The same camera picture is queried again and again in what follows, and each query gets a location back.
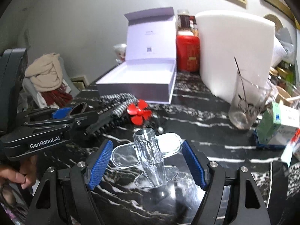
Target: red fan blade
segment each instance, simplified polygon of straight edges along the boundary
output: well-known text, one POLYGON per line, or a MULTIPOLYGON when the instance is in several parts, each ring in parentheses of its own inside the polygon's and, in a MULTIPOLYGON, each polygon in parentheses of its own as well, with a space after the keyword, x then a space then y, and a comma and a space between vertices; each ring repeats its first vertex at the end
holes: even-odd
POLYGON ((148 104, 147 104, 146 101, 144 101, 144 100, 139 100, 138 107, 139 107, 140 109, 144 109, 144 108, 148 107, 148 104))
POLYGON ((142 116, 133 116, 131 117, 131 121, 135 124, 135 125, 142 125, 143 124, 143 118, 142 116))
POLYGON ((143 111, 143 117, 144 117, 145 120, 148 120, 149 117, 151 117, 151 115, 152 115, 151 110, 144 110, 143 111))
POLYGON ((127 112, 129 115, 136 115, 137 114, 137 108, 136 106, 131 103, 128 107, 127 107, 127 112))

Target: open box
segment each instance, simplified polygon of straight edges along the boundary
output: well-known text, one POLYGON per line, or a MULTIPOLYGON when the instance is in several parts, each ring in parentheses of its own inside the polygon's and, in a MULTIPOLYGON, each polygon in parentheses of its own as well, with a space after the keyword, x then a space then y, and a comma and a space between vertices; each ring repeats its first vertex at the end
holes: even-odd
POLYGON ((170 104, 176 79, 176 19, 172 7, 126 14, 126 61, 97 81, 100 95, 131 93, 170 104))

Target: black and white checkered cord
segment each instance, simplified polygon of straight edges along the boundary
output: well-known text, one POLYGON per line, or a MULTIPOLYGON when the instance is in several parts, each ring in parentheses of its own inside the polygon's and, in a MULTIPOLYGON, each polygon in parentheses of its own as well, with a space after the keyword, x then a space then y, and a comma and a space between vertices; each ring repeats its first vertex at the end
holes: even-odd
POLYGON ((120 94, 113 94, 113 95, 105 95, 100 96, 100 99, 103 103, 111 104, 111 105, 118 105, 119 106, 112 111, 112 115, 115 117, 120 118, 123 113, 126 111, 127 107, 134 103, 136 104, 139 100, 130 93, 120 93, 120 94))

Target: green and white box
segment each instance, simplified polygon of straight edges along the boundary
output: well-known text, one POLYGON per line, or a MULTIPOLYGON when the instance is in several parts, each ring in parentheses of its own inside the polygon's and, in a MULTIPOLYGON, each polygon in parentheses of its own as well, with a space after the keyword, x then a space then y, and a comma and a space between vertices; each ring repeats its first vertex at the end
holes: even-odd
POLYGON ((260 145, 286 145, 300 128, 297 109, 273 102, 256 127, 260 145))

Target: silver ball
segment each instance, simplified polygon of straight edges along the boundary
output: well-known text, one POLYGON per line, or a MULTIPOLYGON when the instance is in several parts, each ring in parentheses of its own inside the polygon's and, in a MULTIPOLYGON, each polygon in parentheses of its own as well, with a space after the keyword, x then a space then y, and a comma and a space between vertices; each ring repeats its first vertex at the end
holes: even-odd
POLYGON ((162 127, 158 127, 157 129, 159 134, 163 134, 164 133, 164 129, 162 127))

